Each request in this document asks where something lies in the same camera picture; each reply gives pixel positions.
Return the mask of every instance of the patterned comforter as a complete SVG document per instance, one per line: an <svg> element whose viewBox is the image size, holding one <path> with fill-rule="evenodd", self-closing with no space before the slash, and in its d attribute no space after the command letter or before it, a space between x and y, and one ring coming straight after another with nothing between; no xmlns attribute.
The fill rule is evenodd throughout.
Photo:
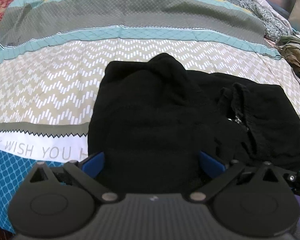
<svg viewBox="0 0 300 240"><path fill-rule="evenodd" d="M87 157L110 61L166 52L186 69L280 85L300 114L299 84L264 33L221 0L13 0L0 22L0 226L13 231L7 205L36 161Z"/></svg>

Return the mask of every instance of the blue gripper pad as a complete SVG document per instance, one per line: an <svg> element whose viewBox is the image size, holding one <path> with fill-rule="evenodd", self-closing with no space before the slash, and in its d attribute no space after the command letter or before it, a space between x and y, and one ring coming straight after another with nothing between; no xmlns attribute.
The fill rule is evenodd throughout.
<svg viewBox="0 0 300 240"><path fill-rule="evenodd" d="M199 153L199 163L201 169L212 179L225 172L228 166L204 152Z"/></svg>
<svg viewBox="0 0 300 240"><path fill-rule="evenodd" d="M80 162L81 170L92 178L95 178L102 171L104 165L105 154L103 152L92 155Z"/></svg>

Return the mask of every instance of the white zigzag pattern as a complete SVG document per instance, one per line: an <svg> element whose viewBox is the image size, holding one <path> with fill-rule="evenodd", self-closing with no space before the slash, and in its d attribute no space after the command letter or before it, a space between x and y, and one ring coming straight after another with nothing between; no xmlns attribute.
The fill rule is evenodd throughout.
<svg viewBox="0 0 300 240"><path fill-rule="evenodd" d="M162 52L186 69L280 85L300 114L299 84L284 59L273 60L217 42L110 39L71 41L0 64L0 122L89 122L110 61L148 61Z"/></svg>

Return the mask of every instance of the pile of clothes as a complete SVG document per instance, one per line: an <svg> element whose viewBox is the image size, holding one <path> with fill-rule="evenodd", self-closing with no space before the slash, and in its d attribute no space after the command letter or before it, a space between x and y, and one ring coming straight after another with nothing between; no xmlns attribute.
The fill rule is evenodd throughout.
<svg viewBox="0 0 300 240"><path fill-rule="evenodd" d="M265 26L265 38L276 41L283 35L291 35L292 28L287 25L283 17L274 14L274 10L269 10L255 0L225 0L237 6L245 8L258 17Z"/></svg>
<svg viewBox="0 0 300 240"><path fill-rule="evenodd" d="M300 32L294 31L293 35L281 36L276 47L293 68L295 78L300 84Z"/></svg>

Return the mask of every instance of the black garment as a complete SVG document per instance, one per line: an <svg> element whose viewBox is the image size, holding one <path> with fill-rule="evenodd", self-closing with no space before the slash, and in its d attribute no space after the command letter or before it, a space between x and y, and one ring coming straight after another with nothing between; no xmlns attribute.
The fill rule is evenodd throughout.
<svg viewBox="0 0 300 240"><path fill-rule="evenodd" d="M292 69L293 69L294 73L296 74L296 76L298 78L300 78L300 71L298 70L299 67L296 66L295 64L292 64L292 63L290 63L289 65L292 67Z"/></svg>
<svg viewBox="0 0 300 240"><path fill-rule="evenodd" d="M280 86L186 71L164 53L108 64L88 132L88 153L102 151L97 180L115 192L188 192L202 185L200 151L298 171L300 119Z"/></svg>

